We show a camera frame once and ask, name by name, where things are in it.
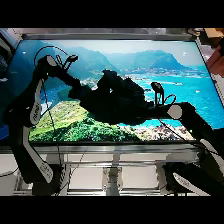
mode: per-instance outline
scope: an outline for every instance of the television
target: television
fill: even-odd
[[[154,101],[151,82],[159,82],[165,97],[176,95],[176,102],[189,102],[199,115],[213,128],[223,128],[224,110],[202,55],[194,41],[153,40],[23,40],[7,69],[6,82],[0,83],[0,125],[7,105],[28,86],[34,71],[34,56],[44,46],[56,46],[68,55],[78,55],[68,73],[81,80],[82,85],[97,88],[102,70],[109,69],[125,79],[130,77],[145,90],[147,101]],[[67,55],[57,48],[44,48],[38,59],[45,55],[64,62]],[[109,125],[95,121],[91,114],[68,97],[70,90],[62,81],[49,77],[45,82],[47,99],[41,91],[41,119],[31,129],[32,142],[127,142],[180,141],[167,127],[154,120],[141,125]],[[49,116],[53,118],[56,133]],[[186,140],[194,140],[179,121],[163,122]]]

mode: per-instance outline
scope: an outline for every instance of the robotic arm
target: robotic arm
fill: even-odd
[[[75,55],[70,56],[66,63],[69,62],[70,66],[77,59]],[[79,99],[80,105],[92,113],[97,121],[137,125],[150,119],[179,120],[196,140],[213,152],[212,155],[224,174],[223,142],[216,137],[212,128],[196,113],[191,104],[185,102],[164,105],[164,90],[159,83],[152,83],[155,104],[152,101],[147,102],[144,90],[139,85],[130,78],[123,80],[116,72],[109,70],[103,71],[104,76],[99,80],[98,88],[92,90],[88,86],[81,86],[78,79],[70,76],[67,73],[68,67],[65,69],[64,65],[59,66],[50,55],[41,58],[27,89],[5,111],[4,121],[9,126],[9,141],[26,183],[42,184],[45,195],[60,191],[63,168],[43,161],[29,143],[30,128],[40,120],[40,91],[48,76],[57,77],[72,86],[69,97]],[[158,93],[162,96],[162,104],[157,103]],[[169,169],[176,181],[185,188],[195,192],[196,187],[203,189],[201,191],[208,195],[224,195],[224,186],[195,165],[192,167],[189,164],[176,163]]]

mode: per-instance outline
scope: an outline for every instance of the water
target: water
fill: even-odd
[[[151,82],[160,82],[165,90],[165,97],[169,94],[175,94],[176,102],[189,102],[195,108],[196,112],[209,124],[212,128],[224,127],[224,110],[222,103],[218,97],[218,93],[212,83],[210,76],[201,78],[200,76],[153,76],[144,74],[144,80],[135,80],[143,88],[151,89]],[[145,92],[148,101],[154,101],[154,91]],[[181,126],[179,121],[164,119],[166,124],[174,127]],[[159,126],[158,120],[148,120],[139,125],[142,126]]]

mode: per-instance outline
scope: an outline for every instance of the black border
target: black border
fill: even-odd
[[[27,41],[27,40],[21,40],[18,43],[18,45],[16,47],[16,50],[17,50],[17,48],[19,47],[19,45],[20,45],[20,43],[22,41]],[[180,41],[180,40],[149,40],[149,41],[194,42],[196,44],[196,46],[197,46],[197,49],[198,49],[201,57],[202,57],[202,60],[203,60],[203,62],[205,64],[205,66],[206,66],[206,69],[207,69],[207,71],[208,71],[208,73],[210,75],[210,78],[211,78],[211,80],[213,82],[214,88],[216,89],[216,92],[218,94],[219,100],[220,100],[222,106],[224,107],[224,105],[222,103],[222,100],[220,99],[219,92],[218,92],[218,90],[217,90],[217,88],[215,86],[214,80],[213,80],[213,78],[212,78],[212,76],[211,76],[211,74],[210,74],[210,72],[209,72],[209,70],[207,68],[207,65],[205,63],[204,57],[202,56],[200,48],[198,47],[198,44],[197,44],[197,42],[195,40],[188,40],[188,41],[186,41],[186,40],[185,41]],[[12,60],[10,61],[6,71],[8,71],[8,68],[11,65],[11,62],[12,62]],[[59,146],[124,146],[124,145],[200,144],[197,140],[187,140],[187,142],[183,141],[183,140],[173,140],[173,141],[151,140],[151,141],[136,141],[136,142],[129,142],[129,141],[127,141],[127,142],[108,142],[108,141],[102,141],[102,142],[99,142],[99,141],[98,142],[94,142],[94,141],[93,142],[92,141],[91,142],[84,142],[84,141],[69,141],[69,142],[67,142],[67,141],[65,141],[65,142],[59,142],[59,141],[58,142],[56,142],[56,141],[55,142],[54,141],[47,142],[46,141],[46,142],[39,142],[39,141],[30,141],[30,143],[32,143],[33,146],[39,146],[39,147],[40,146],[42,146],[42,147],[44,147],[44,146],[57,146],[57,145],[59,145]],[[0,140],[0,146],[10,146],[10,142],[8,141],[8,136],[6,137],[5,140],[4,139]]]

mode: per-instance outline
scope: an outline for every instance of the screen frame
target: screen frame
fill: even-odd
[[[189,34],[182,34],[182,35],[171,35],[171,34],[159,34],[159,35],[148,35],[148,34],[115,34],[115,33],[99,33],[99,34],[92,34],[92,33],[88,33],[88,34],[23,34],[22,35],[23,40],[153,40],[153,41],[183,41],[183,42],[194,42],[198,48],[198,51],[200,52],[200,55],[203,59],[203,62],[205,63],[205,60],[203,58],[203,55],[201,53],[201,49],[199,47],[199,44],[195,41],[192,40],[192,36]],[[219,93],[219,91],[217,90],[217,84],[214,82],[214,78],[211,75],[211,73],[209,72],[207,65],[205,63],[206,69],[212,79],[212,82],[214,84],[214,87],[217,91],[217,94],[219,96],[220,102],[222,104],[222,106],[224,106],[223,101],[221,99],[221,95]],[[61,147],[80,147],[80,146],[96,146],[98,148],[104,148],[104,146],[132,146],[132,147],[137,147],[139,148],[139,150],[141,150],[141,148],[144,148],[146,145],[149,146],[155,146],[155,148],[158,147],[158,145],[188,145],[188,146],[192,146],[191,144],[199,144],[200,143],[197,140],[187,140],[186,143],[183,140],[173,140],[173,141],[161,141],[161,140],[151,140],[151,141],[139,141],[139,142],[82,142],[82,141],[70,141],[70,142],[38,142],[38,141],[31,141],[32,145],[34,147],[37,148],[41,148],[41,147],[53,147],[56,146],[57,144]],[[8,138],[5,140],[1,140],[0,141],[0,149],[5,148],[5,146],[10,146],[10,143],[8,141]]]

